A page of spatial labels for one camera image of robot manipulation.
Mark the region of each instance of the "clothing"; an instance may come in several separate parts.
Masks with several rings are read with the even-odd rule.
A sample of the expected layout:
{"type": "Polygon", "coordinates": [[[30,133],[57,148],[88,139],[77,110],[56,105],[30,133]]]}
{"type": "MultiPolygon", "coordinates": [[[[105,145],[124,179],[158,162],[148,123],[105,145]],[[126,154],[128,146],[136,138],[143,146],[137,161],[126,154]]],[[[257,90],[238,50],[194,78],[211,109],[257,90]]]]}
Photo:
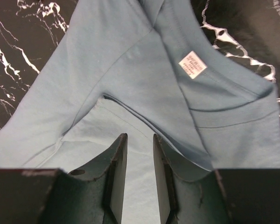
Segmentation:
{"type": "Polygon", "coordinates": [[[79,0],[0,131],[0,167],[69,172],[127,133],[122,223],[158,223],[154,132],[207,170],[280,168],[276,87],[216,52],[188,0],[79,0]],[[193,80],[191,51],[208,66],[193,80]]]}

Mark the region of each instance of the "gray garment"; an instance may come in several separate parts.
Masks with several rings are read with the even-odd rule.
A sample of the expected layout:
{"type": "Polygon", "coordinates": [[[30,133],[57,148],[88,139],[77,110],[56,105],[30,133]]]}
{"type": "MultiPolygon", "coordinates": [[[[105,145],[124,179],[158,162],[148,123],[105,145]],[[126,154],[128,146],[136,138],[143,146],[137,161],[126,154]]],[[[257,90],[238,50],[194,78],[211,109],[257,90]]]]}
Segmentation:
{"type": "Polygon", "coordinates": [[[216,52],[188,0],[79,0],[0,131],[0,167],[70,171],[127,133],[123,223],[157,223],[153,132],[205,169],[280,168],[276,87],[216,52]],[[208,66],[193,80],[190,51],[208,66]]]}

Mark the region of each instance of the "marble table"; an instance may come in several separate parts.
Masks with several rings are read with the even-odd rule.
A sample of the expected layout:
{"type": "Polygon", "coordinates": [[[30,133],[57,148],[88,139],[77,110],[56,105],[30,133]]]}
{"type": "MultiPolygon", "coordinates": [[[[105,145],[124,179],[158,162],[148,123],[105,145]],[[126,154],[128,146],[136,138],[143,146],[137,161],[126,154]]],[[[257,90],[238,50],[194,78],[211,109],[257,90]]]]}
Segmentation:
{"type": "MultiPolygon", "coordinates": [[[[69,27],[78,0],[0,0],[0,129],[69,27]]],[[[276,82],[280,104],[280,0],[191,0],[215,49],[276,82]]]]}

